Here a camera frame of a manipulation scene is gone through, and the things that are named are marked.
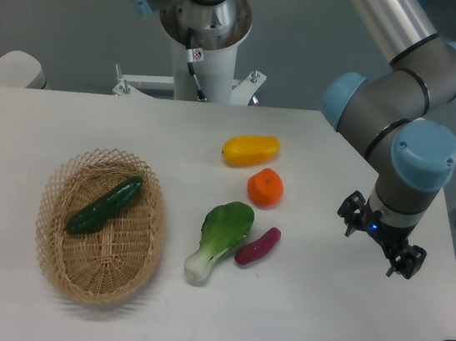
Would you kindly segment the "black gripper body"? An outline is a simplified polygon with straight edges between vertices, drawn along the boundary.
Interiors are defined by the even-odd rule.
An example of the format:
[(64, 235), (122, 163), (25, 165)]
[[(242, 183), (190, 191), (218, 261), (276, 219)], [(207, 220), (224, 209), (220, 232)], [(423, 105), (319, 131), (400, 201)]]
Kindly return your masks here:
[(370, 197), (361, 211), (360, 229), (382, 248), (389, 260), (412, 258), (409, 235), (418, 224), (418, 213), (404, 214), (389, 208), (379, 198)]

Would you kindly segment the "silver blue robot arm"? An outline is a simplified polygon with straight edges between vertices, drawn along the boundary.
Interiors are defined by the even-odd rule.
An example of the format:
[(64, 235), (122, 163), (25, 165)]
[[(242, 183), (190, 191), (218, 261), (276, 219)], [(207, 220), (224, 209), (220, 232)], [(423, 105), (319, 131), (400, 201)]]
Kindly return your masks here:
[[(352, 193), (338, 215), (364, 231), (405, 278), (426, 252), (408, 237), (451, 179), (456, 137), (426, 114), (456, 98), (456, 43), (445, 43), (418, 0), (350, 0), (391, 71), (376, 81), (346, 73), (323, 94), (321, 112), (378, 175), (368, 197)], [(179, 100), (246, 104), (234, 84), (237, 46), (252, 25), (246, 0), (130, 0), (160, 17), (173, 42), (173, 94)]]

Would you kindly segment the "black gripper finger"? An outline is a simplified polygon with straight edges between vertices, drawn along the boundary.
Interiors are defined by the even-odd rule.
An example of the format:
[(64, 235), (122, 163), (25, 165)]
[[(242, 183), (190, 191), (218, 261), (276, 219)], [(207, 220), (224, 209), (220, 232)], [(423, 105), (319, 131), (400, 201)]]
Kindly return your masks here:
[(337, 209), (337, 215), (346, 225), (346, 237), (350, 237), (355, 231), (363, 229), (362, 212), (365, 205), (364, 196), (359, 191), (355, 191), (347, 196)]
[(419, 246), (407, 244), (399, 251), (391, 249), (388, 251), (388, 261), (390, 263), (386, 276), (399, 274), (407, 280), (412, 278), (423, 266), (423, 261), (427, 257), (427, 251)]

